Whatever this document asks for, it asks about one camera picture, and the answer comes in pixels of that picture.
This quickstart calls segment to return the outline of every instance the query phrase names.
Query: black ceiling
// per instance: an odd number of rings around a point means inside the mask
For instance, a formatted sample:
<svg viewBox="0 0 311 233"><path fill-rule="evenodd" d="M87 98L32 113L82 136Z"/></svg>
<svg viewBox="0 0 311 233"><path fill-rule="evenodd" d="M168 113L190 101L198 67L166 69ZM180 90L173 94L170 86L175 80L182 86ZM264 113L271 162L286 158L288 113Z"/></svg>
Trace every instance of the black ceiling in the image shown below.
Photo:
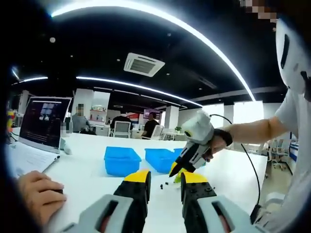
<svg viewBox="0 0 311 233"><path fill-rule="evenodd" d="M158 93L76 76L113 79L168 92L186 99L243 90L228 65L198 38L164 19L120 7L77 10L55 18L52 10L70 1L23 1L16 5L16 31L12 67L21 79L47 76L47 80L13 85L35 95L72 96L76 88L101 87L149 97L111 92L109 107L124 105L140 112L173 102L191 103ZM140 1L187 22L212 41L234 64L251 89L283 86L276 63L274 25L245 13L233 0ZM125 72L129 52L165 62L153 77ZM260 93L255 98L282 101L281 93ZM202 101L199 104L251 100L248 95Z"/></svg>

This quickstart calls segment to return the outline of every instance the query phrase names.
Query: wrist strap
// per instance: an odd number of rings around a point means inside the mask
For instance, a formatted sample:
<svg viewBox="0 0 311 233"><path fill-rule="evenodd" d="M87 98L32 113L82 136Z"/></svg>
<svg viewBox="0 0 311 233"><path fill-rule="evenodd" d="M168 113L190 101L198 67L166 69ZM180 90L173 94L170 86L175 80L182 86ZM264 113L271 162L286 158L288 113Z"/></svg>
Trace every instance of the wrist strap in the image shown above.
<svg viewBox="0 0 311 233"><path fill-rule="evenodd" d="M214 130L214 135L216 136L220 136L225 143L227 144L227 146L230 146L232 143L232 136L229 132L221 130L221 129L215 129Z"/></svg>

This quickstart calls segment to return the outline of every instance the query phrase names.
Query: person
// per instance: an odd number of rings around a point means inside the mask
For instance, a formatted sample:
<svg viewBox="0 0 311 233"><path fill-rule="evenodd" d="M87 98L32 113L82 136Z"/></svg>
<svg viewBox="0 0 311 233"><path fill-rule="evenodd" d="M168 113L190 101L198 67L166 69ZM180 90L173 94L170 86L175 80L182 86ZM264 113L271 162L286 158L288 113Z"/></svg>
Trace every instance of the person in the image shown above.
<svg viewBox="0 0 311 233"><path fill-rule="evenodd" d="M281 209L273 213L261 209L255 221L270 232L285 232L292 227L306 208L305 204L308 203L311 193L311 60L308 48L311 43L306 36L299 35L299 29L302 27L295 25L296 23L289 22L288 18L279 18L276 23L277 60L288 91L275 116L222 128L229 132L233 142L237 143L260 144L286 132L292 132L299 137L295 172ZM212 155L207 156L207 159L212 159L215 153L225 147L225 141L215 136L211 141Z"/></svg>
<svg viewBox="0 0 311 233"><path fill-rule="evenodd" d="M142 137L150 138L156 125L159 123L155 120L156 113L149 113L148 115L148 122L145 124L144 132L142 133Z"/></svg>
<svg viewBox="0 0 311 233"><path fill-rule="evenodd" d="M78 133L90 128L90 123L84 116L84 105L79 103L76 107L76 113L72 115L72 131Z"/></svg>
<svg viewBox="0 0 311 233"><path fill-rule="evenodd" d="M66 201L66 196L53 190L63 190L64 185L51 180L47 175L31 171L17 180L21 197L36 223L44 227L51 216Z"/></svg>
<svg viewBox="0 0 311 233"><path fill-rule="evenodd" d="M130 122L131 123L131 126L130 126L130 130L133 129L133 123L132 121L130 120L130 118L128 118L126 116L126 112L125 111L121 111L121 115L120 116L116 116L115 118L113 118L111 124L110 124L110 128L111 129L114 129L115 128L115 122L116 121L125 121L125 122Z"/></svg>

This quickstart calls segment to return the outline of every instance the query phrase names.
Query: white sleeve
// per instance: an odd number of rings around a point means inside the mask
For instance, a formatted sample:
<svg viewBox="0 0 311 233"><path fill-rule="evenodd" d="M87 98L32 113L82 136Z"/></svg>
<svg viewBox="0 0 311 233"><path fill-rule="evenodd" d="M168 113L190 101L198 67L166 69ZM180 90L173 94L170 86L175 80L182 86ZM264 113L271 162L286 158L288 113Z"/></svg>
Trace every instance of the white sleeve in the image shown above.
<svg viewBox="0 0 311 233"><path fill-rule="evenodd" d="M276 111L276 117L282 124L295 135L298 133L298 122L297 122L297 109L294 99L294 93L291 90L287 91L286 97Z"/></svg>

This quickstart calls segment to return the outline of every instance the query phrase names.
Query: laptop screen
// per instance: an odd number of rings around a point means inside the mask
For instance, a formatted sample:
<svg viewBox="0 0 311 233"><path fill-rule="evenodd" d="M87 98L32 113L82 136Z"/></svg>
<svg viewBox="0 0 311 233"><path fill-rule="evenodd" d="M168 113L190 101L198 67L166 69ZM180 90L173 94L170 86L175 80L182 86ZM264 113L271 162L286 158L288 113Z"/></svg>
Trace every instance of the laptop screen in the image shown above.
<svg viewBox="0 0 311 233"><path fill-rule="evenodd" d="M33 142L30 146L42 150L55 148L60 142L60 126L64 122L71 98L31 97L27 105L19 137Z"/></svg>

